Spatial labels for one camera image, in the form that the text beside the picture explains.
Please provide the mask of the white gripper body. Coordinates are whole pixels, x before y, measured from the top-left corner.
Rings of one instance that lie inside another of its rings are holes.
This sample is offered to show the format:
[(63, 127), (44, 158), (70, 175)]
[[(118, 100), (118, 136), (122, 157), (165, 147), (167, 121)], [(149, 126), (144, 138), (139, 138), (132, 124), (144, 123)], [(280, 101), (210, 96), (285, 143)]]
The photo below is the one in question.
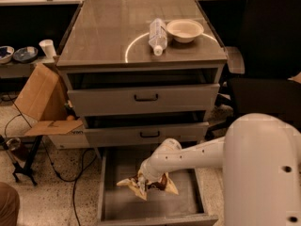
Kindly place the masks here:
[(146, 185), (146, 184), (153, 184), (153, 183), (159, 183), (162, 181), (163, 173), (155, 173), (152, 175), (150, 172), (146, 170), (140, 169), (138, 171), (138, 182), (141, 185)]

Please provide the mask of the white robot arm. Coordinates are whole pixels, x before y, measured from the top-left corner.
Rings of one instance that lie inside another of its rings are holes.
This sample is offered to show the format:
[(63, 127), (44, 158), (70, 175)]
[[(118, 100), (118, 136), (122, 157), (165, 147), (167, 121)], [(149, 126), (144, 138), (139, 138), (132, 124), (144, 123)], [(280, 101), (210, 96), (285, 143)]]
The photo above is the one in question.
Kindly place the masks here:
[(301, 226), (301, 134), (265, 114), (237, 119), (218, 139), (183, 149), (165, 140), (143, 161), (146, 180), (166, 172), (221, 168), (225, 226)]

